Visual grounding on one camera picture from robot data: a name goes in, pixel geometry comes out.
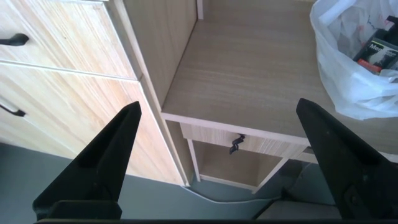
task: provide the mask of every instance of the open shelf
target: open shelf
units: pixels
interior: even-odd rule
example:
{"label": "open shelf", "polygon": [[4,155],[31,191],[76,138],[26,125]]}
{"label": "open shelf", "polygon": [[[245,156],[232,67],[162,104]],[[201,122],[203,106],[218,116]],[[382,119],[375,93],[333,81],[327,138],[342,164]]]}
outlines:
{"label": "open shelf", "polygon": [[230,155],[228,147],[198,141],[192,143],[192,157],[196,159],[194,163],[201,179],[249,189],[253,193],[287,161],[281,157],[243,150]]}
{"label": "open shelf", "polygon": [[378,151],[396,154],[398,118],[358,121],[335,111],[318,73],[312,2],[210,3],[163,104],[165,119],[309,146],[295,112],[306,98]]}

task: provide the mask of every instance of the drawer front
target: drawer front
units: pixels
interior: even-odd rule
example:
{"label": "drawer front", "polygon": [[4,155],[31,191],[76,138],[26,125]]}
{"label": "drawer front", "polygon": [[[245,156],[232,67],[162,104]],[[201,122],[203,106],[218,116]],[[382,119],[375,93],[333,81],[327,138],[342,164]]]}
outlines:
{"label": "drawer front", "polygon": [[0,39],[29,38],[0,45],[0,60],[137,80],[103,2],[10,0],[0,10]]}
{"label": "drawer front", "polygon": [[[195,141],[207,142],[219,146],[232,146],[232,141],[239,137],[238,133],[232,133],[220,129],[204,128],[191,124],[181,123],[181,130],[184,138]],[[279,156],[289,159],[296,159],[306,146],[273,139],[260,138],[246,135],[244,142],[239,144],[239,149]]]}

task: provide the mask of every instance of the cabinet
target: cabinet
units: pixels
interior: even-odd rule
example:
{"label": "cabinet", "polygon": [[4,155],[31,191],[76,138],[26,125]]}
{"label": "cabinet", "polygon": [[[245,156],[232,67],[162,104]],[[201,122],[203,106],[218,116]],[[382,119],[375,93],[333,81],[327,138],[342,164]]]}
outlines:
{"label": "cabinet", "polygon": [[[1,109],[0,141],[73,159],[122,107],[139,101],[127,174],[189,185],[192,161],[176,149],[188,145],[160,117],[156,91],[165,97],[167,89],[154,88],[152,81],[162,79],[152,68],[167,67],[159,75],[170,84],[195,7],[194,0],[2,1],[0,39],[22,33],[29,40],[0,45],[1,103],[25,113]],[[158,61],[168,55],[171,61]]]}
{"label": "cabinet", "polygon": [[39,150],[69,158],[74,158],[123,106],[140,101],[142,118],[127,173],[183,184],[145,104],[140,83],[0,64],[0,89],[4,99],[26,113],[23,119],[48,138],[21,135],[36,136],[32,142],[53,139],[72,153],[61,154],[51,147]]}

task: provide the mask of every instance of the cable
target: cable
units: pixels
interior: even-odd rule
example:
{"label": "cable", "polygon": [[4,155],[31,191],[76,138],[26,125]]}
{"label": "cable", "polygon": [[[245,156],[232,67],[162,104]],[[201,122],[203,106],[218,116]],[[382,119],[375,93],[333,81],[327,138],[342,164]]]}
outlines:
{"label": "cable", "polygon": [[[289,189],[288,189],[287,191],[291,191],[291,190],[296,186],[298,180],[301,178],[301,175],[304,173],[304,171],[305,171],[310,165],[311,165],[311,163],[309,163],[308,165],[306,165],[306,166],[304,167],[304,169],[301,170],[301,172],[299,173],[299,175],[298,175],[296,181],[292,184],[291,187],[289,187]],[[188,192],[191,192],[192,194],[194,194],[194,195],[196,195],[196,196],[198,196],[198,197],[200,197],[200,198],[202,198],[202,199],[205,199],[205,200],[207,200],[207,201],[209,201],[209,202],[211,202],[211,203],[217,203],[217,204],[239,204],[239,203],[261,202],[261,201],[265,201],[265,200],[278,200],[278,199],[280,199],[280,196],[278,196],[278,197],[272,197],[272,198],[257,198],[257,199],[242,200],[242,201],[234,201],[234,202],[220,202],[220,201],[216,201],[216,200],[210,199],[210,198],[208,198],[208,197],[206,197],[206,196],[203,196],[203,195],[201,195],[201,194],[199,194],[199,193],[197,193],[197,192],[195,192],[195,191],[189,189],[188,187],[184,187],[184,186],[180,186],[180,187],[182,187],[183,189],[187,190]]]}

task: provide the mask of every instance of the cabinet door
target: cabinet door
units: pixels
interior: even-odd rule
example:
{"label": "cabinet door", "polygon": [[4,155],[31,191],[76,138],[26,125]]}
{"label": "cabinet door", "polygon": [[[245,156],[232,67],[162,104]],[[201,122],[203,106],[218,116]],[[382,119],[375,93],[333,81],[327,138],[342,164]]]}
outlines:
{"label": "cabinet door", "polygon": [[0,1],[0,60],[136,79],[103,1]]}
{"label": "cabinet door", "polygon": [[139,101],[142,117],[127,173],[183,184],[138,82],[0,64],[0,89],[29,122],[76,154],[123,106]]}
{"label": "cabinet door", "polygon": [[24,147],[39,152],[73,158],[76,156],[67,147],[29,123],[25,117],[13,115],[0,108],[0,141],[13,146]]}

